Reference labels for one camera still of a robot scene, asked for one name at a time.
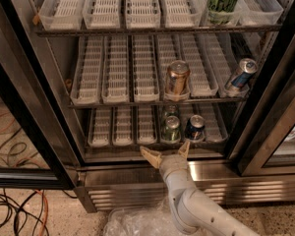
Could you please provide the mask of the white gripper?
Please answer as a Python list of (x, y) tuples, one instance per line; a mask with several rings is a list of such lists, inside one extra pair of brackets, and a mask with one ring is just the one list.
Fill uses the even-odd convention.
[(147, 147), (140, 147), (141, 155), (146, 159), (151, 166), (158, 169), (163, 180), (166, 180), (174, 172), (181, 175), (187, 175), (189, 166), (187, 162), (189, 154), (190, 142), (186, 141), (178, 149), (180, 154), (166, 155), (161, 158), (161, 153)]

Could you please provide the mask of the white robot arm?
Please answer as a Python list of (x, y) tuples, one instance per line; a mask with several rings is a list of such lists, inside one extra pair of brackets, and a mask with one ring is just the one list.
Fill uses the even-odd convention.
[(159, 170), (167, 186), (176, 228), (187, 235), (204, 228), (214, 236), (259, 236), (197, 188), (187, 161), (189, 147), (190, 143), (185, 142), (170, 155), (140, 147), (141, 155)]

